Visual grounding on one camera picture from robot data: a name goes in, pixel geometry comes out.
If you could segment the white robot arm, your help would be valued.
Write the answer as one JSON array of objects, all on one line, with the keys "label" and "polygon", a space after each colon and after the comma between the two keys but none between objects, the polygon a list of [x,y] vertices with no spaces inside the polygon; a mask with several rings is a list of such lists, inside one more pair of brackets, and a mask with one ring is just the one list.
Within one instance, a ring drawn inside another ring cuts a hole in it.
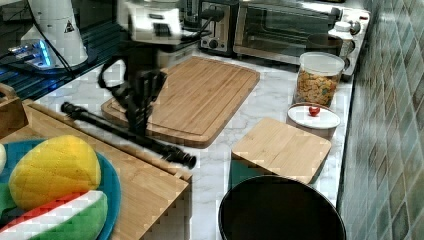
[{"label": "white robot arm", "polygon": [[166,81],[159,51],[181,43],[176,0],[117,0],[117,23],[123,39],[118,58],[125,63],[124,97],[129,128],[143,135],[154,102]]}]

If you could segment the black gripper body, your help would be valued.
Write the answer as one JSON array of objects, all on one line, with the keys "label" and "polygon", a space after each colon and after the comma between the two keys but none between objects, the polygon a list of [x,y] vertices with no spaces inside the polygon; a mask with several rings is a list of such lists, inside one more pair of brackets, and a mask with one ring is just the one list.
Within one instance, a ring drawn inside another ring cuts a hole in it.
[{"label": "black gripper body", "polygon": [[124,82],[113,96],[129,109],[144,109],[154,102],[166,80],[158,60],[159,49],[150,44],[123,43],[115,55],[125,64]]}]

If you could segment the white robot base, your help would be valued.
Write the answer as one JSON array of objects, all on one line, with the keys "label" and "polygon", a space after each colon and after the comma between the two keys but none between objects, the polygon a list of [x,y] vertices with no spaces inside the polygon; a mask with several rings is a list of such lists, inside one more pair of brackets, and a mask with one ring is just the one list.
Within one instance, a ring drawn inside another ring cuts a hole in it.
[{"label": "white robot base", "polygon": [[39,70],[72,69],[88,59],[71,0],[26,0],[33,26],[8,51]]}]

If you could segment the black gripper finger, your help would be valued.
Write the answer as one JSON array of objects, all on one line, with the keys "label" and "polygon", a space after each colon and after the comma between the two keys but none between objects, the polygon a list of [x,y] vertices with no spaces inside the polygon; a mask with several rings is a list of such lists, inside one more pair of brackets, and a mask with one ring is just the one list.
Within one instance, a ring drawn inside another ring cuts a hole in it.
[{"label": "black gripper finger", "polygon": [[140,134],[146,134],[148,118],[151,115],[151,103],[157,98],[160,88],[157,86],[159,81],[159,71],[142,71],[139,76],[139,94],[141,99],[141,123]]},{"label": "black gripper finger", "polygon": [[129,129],[134,132],[139,132],[139,116],[140,116],[140,102],[137,96],[137,92],[131,88],[130,86],[127,86],[126,88],[126,117],[128,119],[129,123]]}]

